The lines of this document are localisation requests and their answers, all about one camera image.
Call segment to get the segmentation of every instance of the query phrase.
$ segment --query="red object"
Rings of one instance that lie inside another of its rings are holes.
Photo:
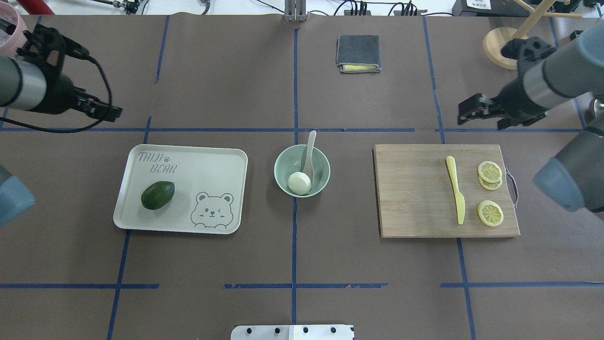
[[[21,5],[29,14],[51,14],[54,15],[54,12],[46,2],[43,0],[17,0],[19,5]]]

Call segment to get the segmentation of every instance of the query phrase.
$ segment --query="green bowl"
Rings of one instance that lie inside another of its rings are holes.
[[[329,176],[332,173],[332,169],[329,166],[329,161],[325,154],[317,148],[313,148],[312,152],[312,167],[315,171],[315,181],[312,183],[310,192],[306,195],[294,194],[288,186],[289,176],[293,173],[302,171],[304,169],[304,163],[306,161],[306,144],[298,144],[288,147],[283,150],[277,160],[275,161],[275,180],[281,190],[285,191],[286,194],[298,197],[306,198],[311,197],[323,190],[329,181]]]

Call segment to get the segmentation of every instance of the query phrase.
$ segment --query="white bracket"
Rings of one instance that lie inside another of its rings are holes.
[[[352,325],[237,326],[231,340],[355,340]]]
[[[285,21],[306,21],[306,0],[285,0]]]

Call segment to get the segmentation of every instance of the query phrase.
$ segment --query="brown table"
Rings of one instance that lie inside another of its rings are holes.
[[[30,27],[38,17],[27,17]],[[459,129],[457,104],[496,95],[514,71],[482,37],[522,19],[310,15],[49,16],[104,66],[115,123],[58,136],[3,124],[0,162],[37,198],[0,229],[2,339],[229,339],[235,325],[355,325],[356,339],[597,339],[604,332],[604,223],[565,212],[532,183],[582,128],[574,102],[529,128]],[[542,20],[567,44],[595,19]],[[381,74],[339,74],[339,34],[378,34]],[[74,84],[104,98],[96,69]],[[578,105],[585,109],[589,97]],[[7,116],[80,127],[77,112]],[[295,201],[277,155],[319,130],[332,179]],[[126,231],[112,214],[140,143],[240,148],[249,157],[232,235]],[[382,239],[371,149],[387,143],[499,144],[515,175],[522,235]]]

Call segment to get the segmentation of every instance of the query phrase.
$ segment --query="knife handle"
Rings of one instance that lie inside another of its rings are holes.
[[[447,170],[449,171],[449,176],[451,176],[451,183],[453,184],[453,190],[459,191],[459,187],[457,185],[457,167],[455,165],[455,158],[453,156],[447,156]]]

